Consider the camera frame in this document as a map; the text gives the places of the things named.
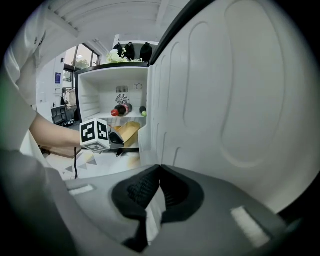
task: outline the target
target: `red bottle cap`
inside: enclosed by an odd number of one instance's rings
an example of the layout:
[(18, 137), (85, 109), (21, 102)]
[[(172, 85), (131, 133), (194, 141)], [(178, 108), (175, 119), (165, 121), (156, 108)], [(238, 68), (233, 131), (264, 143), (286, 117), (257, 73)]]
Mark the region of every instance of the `red bottle cap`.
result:
[(113, 117), (116, 117), (116, 116), (119, 115), (119, 111), (118, 111), (117, 109), (112, 109), (112, 110), (111, 110), (111, 115), (112, 115)]

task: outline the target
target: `poster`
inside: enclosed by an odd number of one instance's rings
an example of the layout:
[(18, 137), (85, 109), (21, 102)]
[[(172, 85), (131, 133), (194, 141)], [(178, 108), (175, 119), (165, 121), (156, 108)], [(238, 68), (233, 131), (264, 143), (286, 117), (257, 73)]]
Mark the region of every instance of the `poster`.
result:
[(61, 84), (61, 73), (55, 73), (55, 84)]

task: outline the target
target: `floor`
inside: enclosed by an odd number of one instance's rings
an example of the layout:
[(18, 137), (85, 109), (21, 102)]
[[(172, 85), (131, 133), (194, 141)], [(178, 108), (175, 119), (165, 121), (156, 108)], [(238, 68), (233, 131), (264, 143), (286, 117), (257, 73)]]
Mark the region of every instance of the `floor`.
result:
[[(50, 154), (46, 157), (52, 168), (59, 171), (64, 181), (76, 177), (75, 160)], [(93, 178), (125, 172), (141, 166), (139, 152), (124, 152), (116, 157), (115, 152), (93, 153), (81, 150), (76, 159), (78, 179)]]

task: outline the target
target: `human arm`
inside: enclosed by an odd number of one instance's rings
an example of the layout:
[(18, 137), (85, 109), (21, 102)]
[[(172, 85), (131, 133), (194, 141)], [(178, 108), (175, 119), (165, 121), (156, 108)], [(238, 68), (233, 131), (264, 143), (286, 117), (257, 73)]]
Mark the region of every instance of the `human arm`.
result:
[(80, 147), (80, 133), (53, 124), (37, 113), (30, 132), (36, 143), (47, 147)]

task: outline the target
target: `black cable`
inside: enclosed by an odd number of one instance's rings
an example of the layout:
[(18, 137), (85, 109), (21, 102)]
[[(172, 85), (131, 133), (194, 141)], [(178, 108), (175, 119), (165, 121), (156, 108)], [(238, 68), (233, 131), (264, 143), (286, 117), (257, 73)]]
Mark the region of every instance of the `black cable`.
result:
[(78, 170), (77, 170), (77, 148), (74, 148), (74, 169), (75, 169), (75, 178), (78, 177)]

